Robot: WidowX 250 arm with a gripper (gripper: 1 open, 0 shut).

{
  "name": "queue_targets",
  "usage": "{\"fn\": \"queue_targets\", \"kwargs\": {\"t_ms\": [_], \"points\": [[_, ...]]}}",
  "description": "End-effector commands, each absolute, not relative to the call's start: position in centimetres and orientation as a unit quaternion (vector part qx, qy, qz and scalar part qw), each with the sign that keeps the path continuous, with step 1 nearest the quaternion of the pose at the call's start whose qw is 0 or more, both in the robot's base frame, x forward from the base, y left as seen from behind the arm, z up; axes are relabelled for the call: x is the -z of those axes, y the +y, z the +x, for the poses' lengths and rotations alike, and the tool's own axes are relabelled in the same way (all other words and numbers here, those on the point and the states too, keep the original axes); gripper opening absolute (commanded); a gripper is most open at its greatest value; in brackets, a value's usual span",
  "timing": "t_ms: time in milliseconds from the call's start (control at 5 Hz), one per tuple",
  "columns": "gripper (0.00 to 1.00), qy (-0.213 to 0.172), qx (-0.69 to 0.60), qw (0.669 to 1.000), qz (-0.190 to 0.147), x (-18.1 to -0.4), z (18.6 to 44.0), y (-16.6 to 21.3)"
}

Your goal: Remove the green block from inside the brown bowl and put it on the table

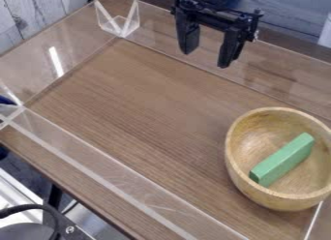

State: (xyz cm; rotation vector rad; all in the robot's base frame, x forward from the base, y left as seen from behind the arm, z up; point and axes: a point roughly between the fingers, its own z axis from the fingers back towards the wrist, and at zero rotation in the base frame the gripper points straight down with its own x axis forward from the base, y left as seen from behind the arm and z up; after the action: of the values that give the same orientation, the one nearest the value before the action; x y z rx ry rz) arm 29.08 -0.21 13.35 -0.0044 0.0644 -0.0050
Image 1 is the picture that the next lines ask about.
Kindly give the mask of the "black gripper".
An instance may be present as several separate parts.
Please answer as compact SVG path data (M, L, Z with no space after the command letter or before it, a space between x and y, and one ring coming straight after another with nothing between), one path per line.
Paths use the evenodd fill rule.
M176 20L177 40L183 54L191 54L197 48L199 25L226 32L218 61L222 69L238 59L243 40L254 42L258 39L259 21L264 16L260 9L243 12L230 8L226 0L175 0L171 14Z

